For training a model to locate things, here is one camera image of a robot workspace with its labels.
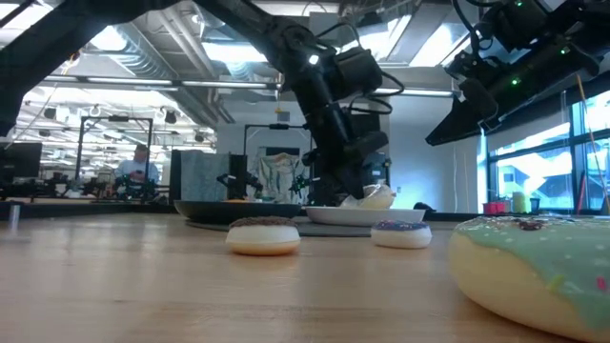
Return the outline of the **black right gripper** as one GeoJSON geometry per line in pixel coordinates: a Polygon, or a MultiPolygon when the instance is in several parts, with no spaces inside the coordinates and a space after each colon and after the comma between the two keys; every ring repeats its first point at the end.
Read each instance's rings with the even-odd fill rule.
{"type": "Polygon", "coordinates": [[[491,88],[502,76],[504,63],[496,57],[482,58],[462,50],[445,71],[457,81],[463,99],[453,97],[451,110],[425,141],[431,146],[443,145],[499,126],[499,103],[491,88]]]}

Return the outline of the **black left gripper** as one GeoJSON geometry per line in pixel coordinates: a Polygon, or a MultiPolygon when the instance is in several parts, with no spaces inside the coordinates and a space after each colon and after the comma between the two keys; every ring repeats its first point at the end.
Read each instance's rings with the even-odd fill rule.
{"type": "Polygon", "coordinates": [[[351,195],[361,200],[364,185],[390,185],[391,159],[384,152],[375,152],[389,143],[387,134],[382,131],[358,134],[352,118],[340,106],[341,101],[352,100],[354,96],[300,91],[300,108],[315,141],[314,161],[331,175],[335,198],[351,195]]]}

